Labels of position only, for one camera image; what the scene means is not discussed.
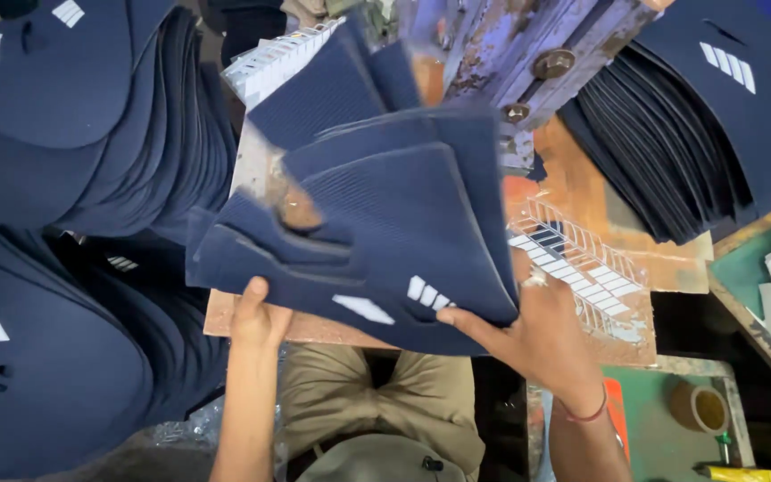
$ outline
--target khaki pants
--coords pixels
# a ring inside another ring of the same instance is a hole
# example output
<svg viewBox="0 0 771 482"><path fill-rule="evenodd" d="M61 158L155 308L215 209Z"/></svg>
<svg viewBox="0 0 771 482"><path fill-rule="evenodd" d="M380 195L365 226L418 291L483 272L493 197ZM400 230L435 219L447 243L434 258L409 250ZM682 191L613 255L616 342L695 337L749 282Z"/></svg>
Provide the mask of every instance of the khaki pants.
<svg viewBox="0 0 771 482"><path fill-rule="evenodd" d="M292 345L279 381L291 459L338 434L378 430L427 444L471 480L484 455L475 424L475 381L468 357L402 352L391 381L373 389L361 349Z"/></svg>

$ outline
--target person's right hand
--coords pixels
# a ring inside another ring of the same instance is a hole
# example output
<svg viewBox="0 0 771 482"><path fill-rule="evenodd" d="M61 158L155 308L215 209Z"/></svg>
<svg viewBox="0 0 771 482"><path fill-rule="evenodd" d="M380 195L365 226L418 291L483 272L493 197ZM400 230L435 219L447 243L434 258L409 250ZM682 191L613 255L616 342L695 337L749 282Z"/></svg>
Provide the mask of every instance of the person's right hand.
<svg viewBox="0 0 771 482"><path fill-rule="evenodd" d="M549 275L545 287L523 286L531 260L518 248L511 248L510 255L521 289L519 318L509 328L496 328L458 308L443 308L436 317L551 391L573 415L593 415L605 399L602 372L588 353L570 286Z"/></svg>

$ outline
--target bolt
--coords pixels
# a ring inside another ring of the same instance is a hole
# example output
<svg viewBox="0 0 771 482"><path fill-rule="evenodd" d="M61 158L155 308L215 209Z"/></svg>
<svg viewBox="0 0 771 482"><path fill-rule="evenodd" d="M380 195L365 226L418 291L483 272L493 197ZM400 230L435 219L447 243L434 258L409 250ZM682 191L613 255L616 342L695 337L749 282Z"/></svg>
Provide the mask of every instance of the bolt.
<svg viewBox="0 0 771 482"><path fill-rule="evenodd" d="M523 120L525 117L529 116L531 109L526 104L509 104L505 105L505 108L502 109L502 112L505 114L505 120L508 123L516 124L517 122Z"/></svg>
<svg viewBox="0 0 771 482"><path fill-rule="evenodd" d="M576 64L576 56L568 49L552 49L541 53L535 62L535 77L538 79L557 79L566 74Z"/></svg>

